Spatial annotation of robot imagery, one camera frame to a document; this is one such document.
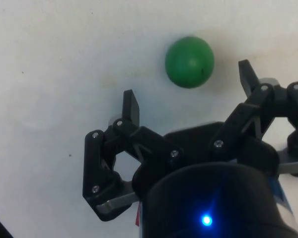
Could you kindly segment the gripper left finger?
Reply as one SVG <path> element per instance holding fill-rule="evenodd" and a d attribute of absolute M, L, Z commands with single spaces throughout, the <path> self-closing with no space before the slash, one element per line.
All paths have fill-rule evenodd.
<path fill-rule="evenodd" d="M 140 165 L 131 181 L 114 170 L 116 156 L 126 152 Z M 123 94 L 121 117 L 106 131 L 85 136 L 82 195 L 102 221 L 111 221 L 142 201 L 163 177 L 183 165 L 183 149 L 140 126 L 140 109 L 132 90 Z"/>

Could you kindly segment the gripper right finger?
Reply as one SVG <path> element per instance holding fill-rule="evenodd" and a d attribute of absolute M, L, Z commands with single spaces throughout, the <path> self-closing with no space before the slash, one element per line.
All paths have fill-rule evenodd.
<path fill-rule="evenodd" d="M 234 109 L 210 141 L 211 159 L 237 159 L 269 176 L 298 177 L 298 82 L 283 88 L 275 79 L 260 81 L 247 59 L 239 61 L 238 69 L 247 99 Z M 295 128 L 281 151 L 262 141 L 275 118 L 286 118 Z"/>

